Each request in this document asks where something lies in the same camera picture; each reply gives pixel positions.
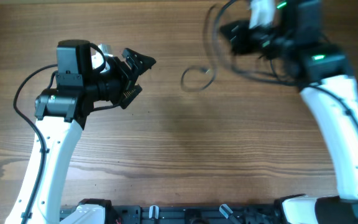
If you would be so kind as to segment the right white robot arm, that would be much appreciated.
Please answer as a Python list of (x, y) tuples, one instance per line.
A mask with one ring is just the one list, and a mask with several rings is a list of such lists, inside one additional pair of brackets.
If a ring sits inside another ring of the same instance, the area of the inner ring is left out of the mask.
[(274, 202), (276, 223), (358, 223), (358, 81), (342, 49), (321, 30), (320, 1), (251, 1), (251, 17), (221, 25), (234, 55), (260, 53), (283, 61), (314, 116), (334, 166), (337, 195), (292, 195)]

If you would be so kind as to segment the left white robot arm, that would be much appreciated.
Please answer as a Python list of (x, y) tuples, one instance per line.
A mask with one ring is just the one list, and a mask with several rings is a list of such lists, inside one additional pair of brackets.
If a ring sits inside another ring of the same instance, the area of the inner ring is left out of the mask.
[(34, 145), (17, 200), (6, 223), (59, 223), (60, 205), (70, 159), (95, 103), (126, 109), (142, 91), (139, 76), (155, 65), (154, 58), (124, 49), (122, 59), (105, 45), (88, 40), (62, 40), (57, 45), (56, 71), (35, 99), (32, 122), (15, 112), (35, 133)]

